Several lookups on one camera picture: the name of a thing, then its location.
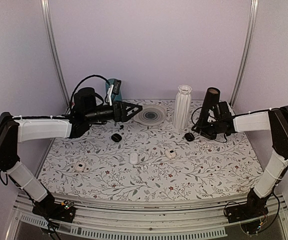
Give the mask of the black earbud case gold trim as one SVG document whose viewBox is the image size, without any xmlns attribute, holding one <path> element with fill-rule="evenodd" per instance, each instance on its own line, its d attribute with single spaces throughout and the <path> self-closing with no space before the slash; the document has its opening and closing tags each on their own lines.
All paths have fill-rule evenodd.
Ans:
<svg viewBox="0 0 288 240">
<path fill-rule="evenodd" d="M 192 141 L 195 140 L 195 136 L 194 136 L 194 134 L 191 133 L 191 132 L 185 133 L 184 138 L 185 138 L 188 142 L 192 142 Z"/>
</svg>

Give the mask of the beige earbud charging case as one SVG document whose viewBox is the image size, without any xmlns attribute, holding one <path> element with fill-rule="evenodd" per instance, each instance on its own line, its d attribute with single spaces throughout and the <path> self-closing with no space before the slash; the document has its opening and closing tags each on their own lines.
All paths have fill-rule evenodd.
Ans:
<svg viewBox="0 0 288 240">
<path fill-rule="evenodd" d="M 173 149 L 166 149 L 164 154 L 168 159 L 174 159 L 177 155 Z"/>
</svg>

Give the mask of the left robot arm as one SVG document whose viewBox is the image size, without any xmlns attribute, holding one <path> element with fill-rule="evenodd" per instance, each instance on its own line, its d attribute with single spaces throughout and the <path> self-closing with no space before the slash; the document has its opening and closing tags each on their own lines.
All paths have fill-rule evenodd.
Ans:
<svg viewBox="0 0 288 240">
<path fill-rule="evenodd" d="M 104 99 L 92 87 L 84 87 L 73 95 L 70 113 L 62 116 L 0 115 L 0 171 L 6 173 L 37 203 L 47 216 L 58 213 L 52 194 L 37 180 L 18 156 L 18 144 L 42 139 L 76 139 L 82 137 L 92 125 L 108 121 L 127 122 L 140 111 L 141 105 Z"/>
</svg>

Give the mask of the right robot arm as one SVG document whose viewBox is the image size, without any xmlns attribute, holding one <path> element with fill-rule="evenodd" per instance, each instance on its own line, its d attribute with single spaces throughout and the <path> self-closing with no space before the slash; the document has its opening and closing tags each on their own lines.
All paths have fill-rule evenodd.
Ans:
<svg viewBox="0 0 288 240">
<path fill-rule="evenodd" d="M 242 213 L 253 218 L 262 210 L 288 171 L 288 105 L 233 114 L 225 101 L 202 106 L 192 131 L 215 140 L 217 135 L 262 133 L 270 137 L 271 155 L 258 182 L 249 190 Z"/>
</svg>

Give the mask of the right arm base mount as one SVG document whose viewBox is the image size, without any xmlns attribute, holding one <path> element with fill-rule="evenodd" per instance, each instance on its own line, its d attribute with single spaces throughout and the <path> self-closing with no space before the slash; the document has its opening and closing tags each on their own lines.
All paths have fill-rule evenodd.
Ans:
<svg viewBox="0 0 288 240">
<path fill-rule="evenodd" d="M 229 223 L 242 222 L 256 219 L 254 221 L 242 223 L 242 231 L 248 235 L 256 235 L 260 232 L 265 221 L 268 219 L 267 201 L 270 195 L 259 198 L 253 189 L 247 195 L 247 201 L 244 204 L 230 201 L 224 207 L 223 213 Z"/>
</svg>

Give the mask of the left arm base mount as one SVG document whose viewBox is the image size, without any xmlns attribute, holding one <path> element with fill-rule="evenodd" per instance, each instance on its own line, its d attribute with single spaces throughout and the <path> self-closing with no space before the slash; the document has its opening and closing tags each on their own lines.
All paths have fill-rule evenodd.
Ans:
<svg viewBox="0 0 288 240">
<path fill-rule="evenodd" d="M 74 204 L 73 201 L 69 200 L 56 203 L 54 196 L 48 194 L 42 201 L 34 202 L 32 213 L 46 219 L 72 223 L 76 214 Z"/>
</svg>

